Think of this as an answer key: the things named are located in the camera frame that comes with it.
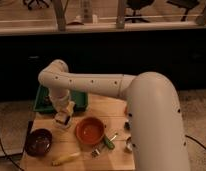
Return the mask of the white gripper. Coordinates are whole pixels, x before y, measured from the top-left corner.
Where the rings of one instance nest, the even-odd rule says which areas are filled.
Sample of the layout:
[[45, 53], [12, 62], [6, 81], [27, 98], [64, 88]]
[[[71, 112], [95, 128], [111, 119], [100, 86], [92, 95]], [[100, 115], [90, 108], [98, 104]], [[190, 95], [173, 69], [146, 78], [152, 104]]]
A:
[[70, 121], [71, 115], [74, 113], [74, 106], [75, 106], [75, 102], [74, 101], [70, 101], [66, 106], [60, 106], [58, 108], [58, 113], [55, 115], [54, 119], [56, 122], [58, 123], [63, 123], [64, 122], [64, 117], [67, 117], [64, 125], [67, 125], [68, 122]]

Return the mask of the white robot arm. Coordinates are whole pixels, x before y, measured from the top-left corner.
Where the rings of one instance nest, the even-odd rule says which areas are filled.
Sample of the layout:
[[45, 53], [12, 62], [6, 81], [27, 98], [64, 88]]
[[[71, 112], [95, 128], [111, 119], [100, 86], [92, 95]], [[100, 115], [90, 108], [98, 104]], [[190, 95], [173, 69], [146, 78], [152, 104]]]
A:
[[126, 101], [135, 171], [191, 171], [179, 97], [166, 76], [75, 74], [57, 59], [38, 81], [55, 98], [69, 89]]

